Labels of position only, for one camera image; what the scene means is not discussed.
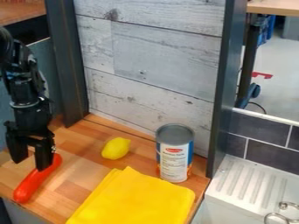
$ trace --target gray tile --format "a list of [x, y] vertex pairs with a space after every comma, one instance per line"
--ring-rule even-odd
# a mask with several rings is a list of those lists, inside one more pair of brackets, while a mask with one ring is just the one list
[[249, 140], [246, 159], [299, 174], [299, 152]]
[[288, 148], [299, 151], [299, 127], [293, 127]]
[[238, 158], [244, 157], [246, 138], [241, 136], [228, 135], [226, 153]]
[[230, 132], [285, 146], [289, 134], [289, 125], [233, 112]]

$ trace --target yellow towel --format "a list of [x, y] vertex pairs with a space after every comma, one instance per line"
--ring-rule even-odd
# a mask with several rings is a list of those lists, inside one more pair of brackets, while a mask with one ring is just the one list
[[113, 169], [66, 224], [182, 224], [194, 199], [188, 188]]

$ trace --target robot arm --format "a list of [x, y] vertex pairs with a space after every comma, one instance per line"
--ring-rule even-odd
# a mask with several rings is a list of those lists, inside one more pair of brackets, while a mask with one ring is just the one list
[[15, 122], [5, 122], [6, 143], [15, 163], [28, 157], [28, 145], [35, 147], [37, 169], [52, 164], [55, 144], [47, 128], [52, 119], [51, 103], [44, 96], [45, 82], [31, 50], [0, 27], [0, 72], [11, 97]]

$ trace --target whitewashed wood panel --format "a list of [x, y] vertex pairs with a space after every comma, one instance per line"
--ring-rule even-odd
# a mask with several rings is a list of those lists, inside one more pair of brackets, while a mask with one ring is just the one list
[[196, 133], [197, 152], [206, 156], [212, 103], [88, 68], [86, 75], [92, 109], [152, 132], [166, 123], [188, 125]]
[[85, 67], [213, 102], [220, 38], [110, 23], [78, 17]]
[[213, 102], [221, 38], [112, 23], [115, 73]]
[[221, 36], [226, 0], [74, 0], [79, 15]]
[[77, 24], [84, 66], [113, 74], [111, 22], [77, 16]]

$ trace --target toy lemon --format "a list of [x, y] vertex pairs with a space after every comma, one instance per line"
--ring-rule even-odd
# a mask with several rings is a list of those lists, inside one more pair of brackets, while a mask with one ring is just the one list
[[122, 137], [114, 138], [105, 144], [101, 155], [112, 160], [122, 158], [128, 153], [130, 143], [131, 140]]

